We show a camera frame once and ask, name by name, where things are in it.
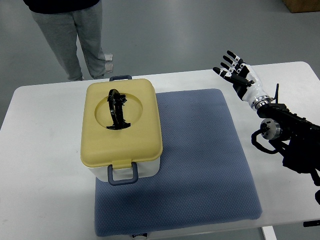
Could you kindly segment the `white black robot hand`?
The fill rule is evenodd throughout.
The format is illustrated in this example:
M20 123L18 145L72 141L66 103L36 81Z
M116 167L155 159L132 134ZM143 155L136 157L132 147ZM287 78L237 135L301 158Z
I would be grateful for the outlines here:
M254 110L269 104L272 98L263 90L263 84L251 65L241 57L228 50L223 56L221 68L214 67L213 71L221 78L231 83L237 96Z

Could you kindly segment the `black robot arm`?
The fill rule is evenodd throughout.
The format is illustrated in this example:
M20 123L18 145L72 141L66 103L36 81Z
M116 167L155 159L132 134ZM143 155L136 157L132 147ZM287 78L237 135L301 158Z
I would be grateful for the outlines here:
M266 100L258 104L257 115L263 118L260 128L251 135L251 143L267 154L280 153L282 165L299 174L310 174L314 184L320 185L320 127L306 118L290 112L278 103Z

